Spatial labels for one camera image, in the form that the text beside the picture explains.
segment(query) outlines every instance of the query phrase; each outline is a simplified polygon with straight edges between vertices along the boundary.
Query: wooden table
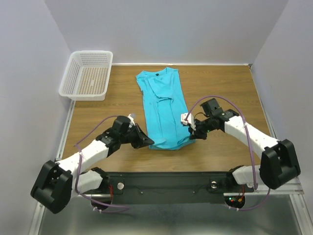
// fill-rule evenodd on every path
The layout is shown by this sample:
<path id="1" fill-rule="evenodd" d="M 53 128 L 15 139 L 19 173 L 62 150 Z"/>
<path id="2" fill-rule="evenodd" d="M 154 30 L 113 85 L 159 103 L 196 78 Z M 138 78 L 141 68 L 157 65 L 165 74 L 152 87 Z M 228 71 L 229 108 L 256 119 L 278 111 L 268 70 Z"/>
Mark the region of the wooden table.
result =
<path id="1" fill-rule="evenodd" d="M 217 94 L 233 101 L 244 113 L 247 122 L 269 134 L 260 101 L 248 66 L 172 66 L 179 69 L 180 82 L 190 108 L 199 98 Z M 113 66 L 104 101 L 78 101 L 75 104 L 63 158 L 71 156 L 74 146 L 103 118 L 110 115 L 135 113 L 135 121 L 146 132 L 142 105 L 142 93 L 135 76 L 142 70 L 159 71 L 164 66 Z M 218 100 L 226 110 L 231 108 Z M 198 106 L 193 113 L 200 112 Z M 97 135 L 111 127 L 113 118 L 105 121 L 80 146 L 86 147 Z M 255 156 L 256 164 L 260 162 Z M 150 150 L 147 147 L 134 150 L 130 144 L 96 164 L 105 171 L 222 171 L 238 165 L 251 165 L 248 148 L 234 137 L 222 131 L 208 134 L 207 140 L 176 151 Z"/>

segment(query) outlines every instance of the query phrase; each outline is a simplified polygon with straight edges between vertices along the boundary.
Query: silver bolt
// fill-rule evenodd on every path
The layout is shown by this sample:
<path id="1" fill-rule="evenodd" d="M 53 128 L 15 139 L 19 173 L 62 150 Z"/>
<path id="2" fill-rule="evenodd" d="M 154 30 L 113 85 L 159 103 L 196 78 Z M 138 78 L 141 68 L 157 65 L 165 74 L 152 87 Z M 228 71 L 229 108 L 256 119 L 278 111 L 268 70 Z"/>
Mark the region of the silver bolt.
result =
<path id="1" fill-rule="evenodd" d="M 123 184 L 123 183 L 118 183 L 118 184 L 117 184 L 117 188 L 118 188 L 119 190 L 122 190 L 122 189 L 124 188 L 124 184 Z"/>
<path id="2" fill-rule="evenodd" d="M 215 181 L 211 182 L 211 188 L 213 188 L 213 189 L 217 188 L 217 183 Z"/>

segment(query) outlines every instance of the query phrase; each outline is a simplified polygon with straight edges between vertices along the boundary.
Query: plastic basket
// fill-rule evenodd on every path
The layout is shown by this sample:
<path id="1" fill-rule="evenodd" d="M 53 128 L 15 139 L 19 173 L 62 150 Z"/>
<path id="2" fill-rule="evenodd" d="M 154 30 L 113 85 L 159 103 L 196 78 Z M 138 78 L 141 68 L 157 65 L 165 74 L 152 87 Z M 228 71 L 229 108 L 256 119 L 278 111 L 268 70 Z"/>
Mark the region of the plastic basket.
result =
<path id="1" fill-rule="evenodd" d="M 59 94 L 72 100 L 104 100 L 113 54 L 103 50 L 73 52 L 67 63 Z"/>

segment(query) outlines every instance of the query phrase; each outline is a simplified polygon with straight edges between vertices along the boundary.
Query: turquoise garment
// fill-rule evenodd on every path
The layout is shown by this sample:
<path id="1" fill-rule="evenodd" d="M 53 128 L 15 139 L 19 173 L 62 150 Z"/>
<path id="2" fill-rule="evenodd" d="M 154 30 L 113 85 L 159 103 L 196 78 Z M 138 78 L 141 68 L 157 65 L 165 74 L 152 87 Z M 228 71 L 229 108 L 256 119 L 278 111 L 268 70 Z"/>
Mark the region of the turquoise garment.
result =
<path id="1" fill-rule="evenodd" d="M 193 143 L 194 140 L 189 139 L 188 127 L 180 122 L 180 115 L 188 110 L 178 70 L 142 71 L 136 79 L 143 92 L 148 136 L 155 142 L 149 148 L 177 150 Z"/>

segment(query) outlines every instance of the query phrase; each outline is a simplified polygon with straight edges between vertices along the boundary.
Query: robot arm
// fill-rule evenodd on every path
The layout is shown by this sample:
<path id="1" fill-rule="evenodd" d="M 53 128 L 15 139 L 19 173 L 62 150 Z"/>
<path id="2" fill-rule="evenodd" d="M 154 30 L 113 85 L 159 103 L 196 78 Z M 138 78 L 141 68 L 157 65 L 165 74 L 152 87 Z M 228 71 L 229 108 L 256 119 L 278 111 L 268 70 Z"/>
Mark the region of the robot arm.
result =
<path id="1" fill-rule="evenodd" d="M 223 111 L 216 99 L 201 104 L 207 119 L 200 121 L 190 114 L 181 115 L 183 125 L 189 126 L 190 139 L 203 139 L 207 133 L 221 129 L 236 137 L 245 145 L 247 136 L 242 118 L 233 110 Z M 300 167 L 291 141 L 279 141 L 250 124 L 246 123 L 253 151 L 261 159 L 261 165 L 255 166 L 257 180 L 263 181 L 271 189 L 276 189 L 300 174 Z M 252 185 L 252 167 L 238 167 L 233 171 L 233 177 L 238 184 Z"/>
<path id="2" fill-rule="evenodd" d="M 110 156 L 124 143 L 130 143 L 133 148 L 138 149 L 154 142 L 142 132 L 138 124 L 134 123 L 131 115 L 128 117 L 118 116 L 111 128 L 82 149 L 83 159 L 80 173 L 94 163 Z M 53 213 L 60 212 L 71 197 L 77 196 L 75 182 L 79 158 L 78 152 L 57 163 L 46 162 L 31 190 L 31 196 Z M 107 173 L 96 167 L 80 175 L 78 190 L 86 192 L 108 183 Z"/>

